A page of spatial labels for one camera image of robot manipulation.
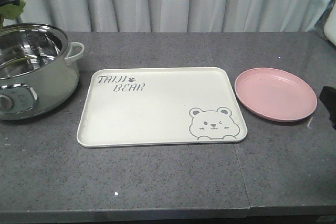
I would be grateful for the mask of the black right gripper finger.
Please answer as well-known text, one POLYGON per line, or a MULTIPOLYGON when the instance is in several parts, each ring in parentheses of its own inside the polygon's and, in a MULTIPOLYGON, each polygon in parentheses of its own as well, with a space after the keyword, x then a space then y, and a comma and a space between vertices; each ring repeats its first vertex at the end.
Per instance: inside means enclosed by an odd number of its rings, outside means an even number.
POLYGON ((319 99, 328 110, 330 115, 329 119, 332 123, 332 127, 335 129, 335 106, 336 106, 335 88, 324 86, 319 95, 319 99))

